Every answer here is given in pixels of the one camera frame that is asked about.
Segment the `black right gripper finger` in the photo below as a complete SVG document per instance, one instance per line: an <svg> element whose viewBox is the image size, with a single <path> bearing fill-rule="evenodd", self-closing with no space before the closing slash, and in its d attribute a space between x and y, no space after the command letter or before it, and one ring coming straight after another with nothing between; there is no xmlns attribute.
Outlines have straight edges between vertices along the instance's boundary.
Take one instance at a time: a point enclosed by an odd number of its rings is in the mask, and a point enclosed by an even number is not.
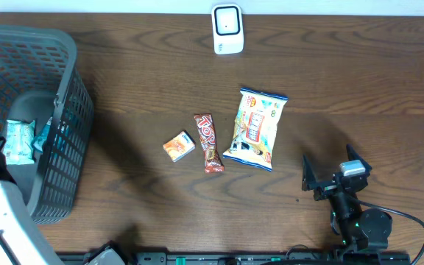
<svg viewBox="0 0 424 265"><path fill-rule="evenodd" d="M364 166L364 168L366 169L367 172L371 172L372 171L372 167L371 165L368 164L368 162L366 162L362 156L360 156L357 151L354 150L354 148L350 145L347 144L346 145L346 151L347 151L347 156L349 160L359 160L361 162L361 164Z"/></svg>
<svg viewBox="0 0 424 265"><path fill-rule="evenodd" d="M314 190L317 186L317 180L314 176L314 172L311 168L311 164L308 158L303 155L303 177L302 177L302 190L310 191Z"/></svg>

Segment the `yellow snack chips bag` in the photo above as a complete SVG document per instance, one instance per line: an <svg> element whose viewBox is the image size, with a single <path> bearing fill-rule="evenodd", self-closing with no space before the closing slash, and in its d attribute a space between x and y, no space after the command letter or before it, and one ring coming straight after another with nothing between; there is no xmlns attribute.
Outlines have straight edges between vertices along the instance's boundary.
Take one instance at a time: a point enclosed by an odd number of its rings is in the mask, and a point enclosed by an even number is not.
<svg viewBox="0 0 424 265"><path fill-rule="evenodd" d="M250 88L240 92L233 138L223 157L270 172L278 123L289 98Z"/></svg>

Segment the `red Top chocolate bar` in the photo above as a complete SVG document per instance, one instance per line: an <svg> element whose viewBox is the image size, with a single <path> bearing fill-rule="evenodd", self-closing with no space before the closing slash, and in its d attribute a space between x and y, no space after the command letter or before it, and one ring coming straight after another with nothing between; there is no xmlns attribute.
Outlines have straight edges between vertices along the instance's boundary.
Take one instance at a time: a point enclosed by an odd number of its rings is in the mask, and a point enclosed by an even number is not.
<svg viewBox="0 0 424 265"><path fill-rule="evenodd" d="M216 131L210 113L195 114L200 143L205 157L205 173L223 172L225 167L216 147Z"/></svg>

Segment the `orange tissue pack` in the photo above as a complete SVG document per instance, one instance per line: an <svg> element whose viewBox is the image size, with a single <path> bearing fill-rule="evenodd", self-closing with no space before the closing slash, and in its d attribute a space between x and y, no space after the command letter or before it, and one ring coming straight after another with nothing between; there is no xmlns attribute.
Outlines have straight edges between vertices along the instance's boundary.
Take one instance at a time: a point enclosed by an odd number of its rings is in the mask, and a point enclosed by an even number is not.
<svg viewBox="0 0 424 265"><path fill-rule="evenodd" d="M181 131L178 135L167 141L163 145L163 150L171 158L173 162L177 162L185 155L195 149L193 138L185 131Z"/></svg>

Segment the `mint green wipes packet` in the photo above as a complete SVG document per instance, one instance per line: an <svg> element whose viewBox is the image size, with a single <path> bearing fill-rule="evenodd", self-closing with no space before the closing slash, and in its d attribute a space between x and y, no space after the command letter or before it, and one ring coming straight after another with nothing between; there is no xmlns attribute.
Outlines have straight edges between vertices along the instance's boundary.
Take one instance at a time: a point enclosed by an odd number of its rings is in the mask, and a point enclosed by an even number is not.
<svg viewBox="0 0 424 265"><path fill-rule="evenodd" d="M32 141L35 137L35 121L30 123L22 121L7 121L6 143L3 154L7 165L33 164L34 149Z"/></svg>

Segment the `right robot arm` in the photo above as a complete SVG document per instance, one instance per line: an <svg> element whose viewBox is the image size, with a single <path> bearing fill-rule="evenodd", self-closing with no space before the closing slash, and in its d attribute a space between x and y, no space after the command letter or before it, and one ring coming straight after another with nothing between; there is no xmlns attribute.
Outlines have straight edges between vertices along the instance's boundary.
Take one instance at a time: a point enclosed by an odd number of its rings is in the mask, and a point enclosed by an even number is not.
<svg viewBox="0 0 424 265"><path fill-rule="evenodd" d="M356 193L368 186L372 171L351 145L346 146L348 161L341 163L331 180L318 181L309 159L303 157L302 190L313 191L314 200L328 200L331 204L332 225L351 252L372 252L388 248L392 232L392 217L369 206L365 211Z"/></svg>

